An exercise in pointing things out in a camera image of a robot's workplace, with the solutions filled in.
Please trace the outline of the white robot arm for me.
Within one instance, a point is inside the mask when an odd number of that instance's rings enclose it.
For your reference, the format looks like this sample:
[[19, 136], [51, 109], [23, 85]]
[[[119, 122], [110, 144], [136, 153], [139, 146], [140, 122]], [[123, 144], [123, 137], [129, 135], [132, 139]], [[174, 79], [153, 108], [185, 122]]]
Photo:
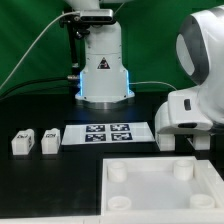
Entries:
[[[101, 3], [129, 0], [64, 0], [71, 24], [85, 41], [86, 62], [77, 101], [93, 108], [114, 108], [134, 98], [122, 64], [121, 26]], [[224, 5], [186, 17], [176, 39], [181, 67], [195, 83], [173, 91], [155, 116], [155, 132], [212, 132], [224, 128]]]

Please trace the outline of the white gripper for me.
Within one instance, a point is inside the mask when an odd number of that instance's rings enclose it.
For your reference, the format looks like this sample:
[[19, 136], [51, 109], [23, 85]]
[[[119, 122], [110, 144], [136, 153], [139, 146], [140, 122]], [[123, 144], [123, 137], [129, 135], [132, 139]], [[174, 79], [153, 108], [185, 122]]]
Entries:
[[215, 122], [200, 110], [197, 94], [197, 90], [170, 92], [155, 115], [155, 133], [224, 133], [224, 123]]

